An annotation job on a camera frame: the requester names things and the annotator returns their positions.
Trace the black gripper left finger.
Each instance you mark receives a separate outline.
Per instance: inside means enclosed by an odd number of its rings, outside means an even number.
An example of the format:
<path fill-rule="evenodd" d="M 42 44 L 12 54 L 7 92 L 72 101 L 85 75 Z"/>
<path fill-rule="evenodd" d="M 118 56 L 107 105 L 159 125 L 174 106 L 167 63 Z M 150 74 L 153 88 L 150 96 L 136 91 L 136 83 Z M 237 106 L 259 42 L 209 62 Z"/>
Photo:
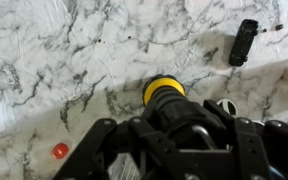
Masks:
<path fill-rule="evenodd" d="M 108 169 L 122 153 L 132 156 L 141 180 L 198 180 L 198 169 L 140 117 L 98 120 L 53 180 L 110 180 Z"/>

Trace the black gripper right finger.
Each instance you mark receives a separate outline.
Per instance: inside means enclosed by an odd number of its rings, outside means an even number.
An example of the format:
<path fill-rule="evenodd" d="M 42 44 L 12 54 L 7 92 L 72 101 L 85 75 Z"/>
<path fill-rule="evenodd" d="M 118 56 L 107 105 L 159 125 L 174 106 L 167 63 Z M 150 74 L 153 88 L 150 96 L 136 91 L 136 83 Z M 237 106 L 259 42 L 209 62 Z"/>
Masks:
<path fill-rule="evenodd" d="M 228 140 L 237 155 L 239 180 L 288 180 L 288 124 L 234 118 L 212 100 L 205 100 L 203 107 L 219 116 L 228 128 Z"/>

